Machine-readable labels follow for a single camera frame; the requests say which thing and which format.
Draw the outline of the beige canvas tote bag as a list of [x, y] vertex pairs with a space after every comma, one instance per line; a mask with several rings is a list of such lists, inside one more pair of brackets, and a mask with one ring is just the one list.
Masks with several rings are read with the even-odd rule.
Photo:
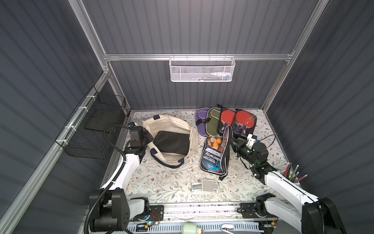
[[180, 168], [186, 157], [198, 153], [198, 132], [185, 120], [154, 115], [144, 121], [142, 126], [153, 137], [148, 144], [152, 158], [165, 167]]

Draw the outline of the Deerway ping pong set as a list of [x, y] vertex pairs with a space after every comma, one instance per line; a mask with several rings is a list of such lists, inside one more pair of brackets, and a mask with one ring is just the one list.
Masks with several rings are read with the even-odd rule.
[[200, 168], [208, 173], [223, 176], [223, 139], [217, 136], [205, 138], [200, 158]]

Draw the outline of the red ping pong paddle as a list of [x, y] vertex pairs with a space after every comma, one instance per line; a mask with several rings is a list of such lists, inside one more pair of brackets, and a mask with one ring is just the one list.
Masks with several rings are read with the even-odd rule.
[[227, 109], [227, 110], [222, 111], [220, 121], [223, 126], [227, 126], [227, 125], [231, 126], [232, 123], [234, 122], [235, 116], [236, 116], [235, 111]]

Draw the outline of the olive green paddle case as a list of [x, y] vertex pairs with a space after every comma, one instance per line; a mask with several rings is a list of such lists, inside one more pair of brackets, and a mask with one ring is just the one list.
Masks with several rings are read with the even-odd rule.
[[216, 137], [219, 135], [221, 109], [212, 107], [207, 113], [206, 132], [209, 136]]

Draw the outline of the purple paddle case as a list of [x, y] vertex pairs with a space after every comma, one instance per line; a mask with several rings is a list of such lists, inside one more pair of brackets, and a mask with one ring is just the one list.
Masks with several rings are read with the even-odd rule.
[[195, 125], [200, 135], [207, 137], [208, 133], [206, 132], [206, 120], [208, 119], [208, 111], [210, 107], [202, 107], [196, 110], [195, 112]]

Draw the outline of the black paddle case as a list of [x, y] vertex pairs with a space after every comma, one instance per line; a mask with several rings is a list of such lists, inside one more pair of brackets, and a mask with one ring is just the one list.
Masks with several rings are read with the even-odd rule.
[[223, 135], [224, 130], [227, 126], [231, 126], [234, 122], [236, 111], [225, 107], [221, 108], [221, 115], [219, 121], [218, 133], [220, 136]]

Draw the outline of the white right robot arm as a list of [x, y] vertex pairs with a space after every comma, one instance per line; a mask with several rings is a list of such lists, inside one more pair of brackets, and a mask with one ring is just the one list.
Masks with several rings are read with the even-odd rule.
[[256, 197], [254, 209], [259, 217], [276, 216], [302, 234], [344, 234], [346, 229], [334, 202], [313, 195], [287, 179], [267, 161], [267, 147], [255, 142], [251, 148], [245, 140], [233, 139], [233, 151], [263, 185], [270, 187], [286, 201], [272, 193]]

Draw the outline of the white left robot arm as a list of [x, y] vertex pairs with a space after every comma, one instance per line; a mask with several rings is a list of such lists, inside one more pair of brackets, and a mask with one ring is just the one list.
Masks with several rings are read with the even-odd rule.
[[[107, 129], [121, 127], [129, 130], [131, 139], [122, 150], [112, 144], [106, 136]], [[107, 183], [100, 189], [92, 191], [89, 196], [89, 212], [84, 221], [83, 232], [92, 234], [94, 232], [125, 232], [130, 221], [138, 216], [147, 216], [150, 206], [147, 198], [127, 200], [125, 190], [135, 170], [145, 156], [147, 144], [153, 141], [153, 137], [142, 126], [130, 123], [129, 126], [111, 124], [103, 130], [104, 139], [114, 147], [121, 156], [119, 166], [115, 169]]]

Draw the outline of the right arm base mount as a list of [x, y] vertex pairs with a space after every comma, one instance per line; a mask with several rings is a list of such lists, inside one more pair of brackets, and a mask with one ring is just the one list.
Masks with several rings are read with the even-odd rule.
[[239, 208], [237, 208], [236, 212], [242, 215], [244, 219], [250, 218], [275, 218], [278, 217], [272, 215], [266, 211], [257, 208], [256, 202], [243, 202], [239, 204]]

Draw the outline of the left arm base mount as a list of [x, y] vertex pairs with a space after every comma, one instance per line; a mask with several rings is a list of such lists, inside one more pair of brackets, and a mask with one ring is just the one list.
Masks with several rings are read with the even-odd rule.
[[134, 221], [162, 221], [164, 218], [164, 205], [151, 205], [149, 210], [144, 214], [135, 217]]

